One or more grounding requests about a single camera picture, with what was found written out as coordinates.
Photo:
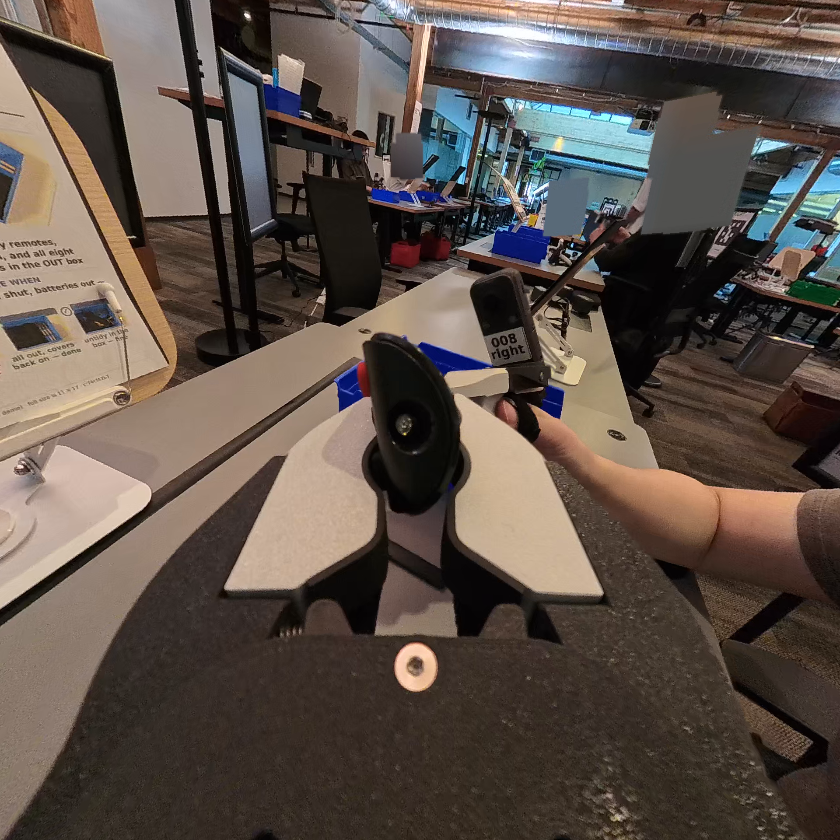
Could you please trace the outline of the black framed display on stand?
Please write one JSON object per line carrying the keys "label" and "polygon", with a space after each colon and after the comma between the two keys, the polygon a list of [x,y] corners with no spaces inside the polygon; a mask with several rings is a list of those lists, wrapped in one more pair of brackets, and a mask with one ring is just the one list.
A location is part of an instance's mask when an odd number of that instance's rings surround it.
{"label": "black framed display on stand", "polygon": [[248,327],[257,322],[280,326],[280,316],[259,308],[255,242],[277,231],[276,191],[271,179],[262,74],[222,47],[217,73],[224,102],[223,129],[228,190],[238,277],[239,310]]}

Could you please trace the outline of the large silver air duct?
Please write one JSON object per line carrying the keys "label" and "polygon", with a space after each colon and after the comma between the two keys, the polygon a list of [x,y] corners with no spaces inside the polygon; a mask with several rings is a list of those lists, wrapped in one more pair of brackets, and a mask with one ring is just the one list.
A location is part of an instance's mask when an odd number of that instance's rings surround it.
{"label": "large silver air duct", "polygon": [[394,21],[722,67],[839,79],[838,2],[376,1]]}

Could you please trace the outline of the white stand with black rod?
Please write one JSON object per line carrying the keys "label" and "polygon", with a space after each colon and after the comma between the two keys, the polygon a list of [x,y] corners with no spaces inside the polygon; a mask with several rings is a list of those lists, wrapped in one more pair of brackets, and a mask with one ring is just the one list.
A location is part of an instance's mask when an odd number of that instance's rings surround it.
{"label": "white stand with black rod", "polygon": [[624,229],[622,219],[613,220],[599,235],[584,248],[581,256],[560,274],[557,280],[530,305],[530,312],[534,322],[539,344],[548,355],[546,364],[551,370],[551,380],[562,385],[578,385],[585,370],[586,362],[575,355],[571,343],[567,340],[561,327],[554,327],[545,314],[552,300],[564,289],[572,279],[585,268],[606,246],[612,243],[617,233]]}

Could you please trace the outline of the person's right hand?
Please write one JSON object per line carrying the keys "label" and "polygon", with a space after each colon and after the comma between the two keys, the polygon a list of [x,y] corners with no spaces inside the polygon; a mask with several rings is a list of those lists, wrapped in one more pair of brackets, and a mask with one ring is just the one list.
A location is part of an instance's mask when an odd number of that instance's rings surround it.
{"label": "person's right hand", "polygon": [[498,419],[526,438],[541,456],[582,480],[595,462],[595,454],[560,419],[525,401],[505,395],[496,405]]}

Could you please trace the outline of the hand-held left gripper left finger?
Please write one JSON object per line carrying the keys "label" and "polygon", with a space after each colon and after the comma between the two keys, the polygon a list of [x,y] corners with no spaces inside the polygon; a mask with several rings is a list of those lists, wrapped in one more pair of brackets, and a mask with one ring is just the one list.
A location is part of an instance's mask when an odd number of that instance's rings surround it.
{"label": "hand-held left gripper left finger", "polygon": [[388,571],[385,499],[369,481],[371,405],[351,405],[298,440],[225,584],[230,597],[276,598],[300,616],[338,603],[352,628],[375,628]]}

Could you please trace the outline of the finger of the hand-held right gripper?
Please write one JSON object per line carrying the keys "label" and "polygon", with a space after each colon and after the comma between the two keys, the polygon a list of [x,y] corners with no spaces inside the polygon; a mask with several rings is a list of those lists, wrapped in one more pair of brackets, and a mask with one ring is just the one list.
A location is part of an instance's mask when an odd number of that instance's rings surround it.
{"label": "finger of the hand-held right gripper", "polygon": [[508,369],[504,367],[449,371],[447,386],[454,395],[461,395],[470,400],[486,400],[508,393],[510,376]]}

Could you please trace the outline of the black remote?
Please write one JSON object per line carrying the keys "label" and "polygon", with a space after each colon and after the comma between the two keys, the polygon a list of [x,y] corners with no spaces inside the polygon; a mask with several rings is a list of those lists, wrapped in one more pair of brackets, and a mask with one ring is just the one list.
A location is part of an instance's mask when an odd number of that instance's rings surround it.
{"label": "black remote", "polygon": [[433,362],[397,335],[378,332],[363,345],[374,439],[362,466],[396,513],[425,513],[461,475],[460,412]]}

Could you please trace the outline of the dark wall monitor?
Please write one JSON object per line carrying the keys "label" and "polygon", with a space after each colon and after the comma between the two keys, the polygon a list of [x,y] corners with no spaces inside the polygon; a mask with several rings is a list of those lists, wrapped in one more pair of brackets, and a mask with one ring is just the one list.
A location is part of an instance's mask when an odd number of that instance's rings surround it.
{"label": "dark wall monitor", "polygon": [[24,82],[84,145],[132,247],[145,247],[144,215],[110,58],[5,18],[1,32]]}

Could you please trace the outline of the brown cardboard box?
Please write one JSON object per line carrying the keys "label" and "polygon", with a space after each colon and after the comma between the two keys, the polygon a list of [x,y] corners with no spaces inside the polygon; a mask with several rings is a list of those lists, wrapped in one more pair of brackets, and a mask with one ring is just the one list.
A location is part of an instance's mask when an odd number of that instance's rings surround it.
{"label": "brown cardboard box", "polygon": [[812,445],[839,424],[839,399],[793,381],[764,411],[763,420],[777,435]]}

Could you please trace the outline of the printed instruction poster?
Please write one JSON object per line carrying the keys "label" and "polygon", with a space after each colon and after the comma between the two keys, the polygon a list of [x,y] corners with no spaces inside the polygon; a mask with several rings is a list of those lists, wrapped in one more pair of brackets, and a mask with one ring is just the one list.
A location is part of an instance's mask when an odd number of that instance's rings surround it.
{"label": "printed instruction poster", "polygon": [[3,440],[166,365],[30,89],[2,45]]}

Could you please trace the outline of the person's right forearm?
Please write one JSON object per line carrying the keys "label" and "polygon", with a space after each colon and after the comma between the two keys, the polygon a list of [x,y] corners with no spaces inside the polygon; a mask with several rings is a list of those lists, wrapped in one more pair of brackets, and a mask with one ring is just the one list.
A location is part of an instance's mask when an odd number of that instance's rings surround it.
{"label": "person's right forearm", "polygon": [[576,437],[552,455],[655,560],[726,581],[822,600],[800,545],[804,494],[712,487],[619,465]]}

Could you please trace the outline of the black office chair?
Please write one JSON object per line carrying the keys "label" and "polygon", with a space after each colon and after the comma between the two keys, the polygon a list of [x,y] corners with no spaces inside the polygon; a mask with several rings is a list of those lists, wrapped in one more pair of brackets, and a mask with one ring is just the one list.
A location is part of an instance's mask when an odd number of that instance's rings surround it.
{"label": "black office chair", "polygon": [[838,688],[793,660],[754,642],[803,599],[783,593],[720,643],[737,692],[810,742],[791,761],[753,741],[764,768],[806,838],[839,838]]}
{"label": "black office chair", "polygon": [[376,308],[382,265],[368,193],[360,180],[304,180],[325,289],[322,321],[341,327]]}

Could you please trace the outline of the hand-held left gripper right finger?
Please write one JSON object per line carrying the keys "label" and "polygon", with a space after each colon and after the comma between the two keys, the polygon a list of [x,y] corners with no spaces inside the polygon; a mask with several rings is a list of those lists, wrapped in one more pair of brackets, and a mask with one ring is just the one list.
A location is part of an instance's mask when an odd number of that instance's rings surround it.
{"label": "hand-held left gripper right finger", "polygon": [[498,605],[595,605],[605,593],[539,451],[456,394],[461,470],[444,519],[444,584],[457,628],[482,628]]}

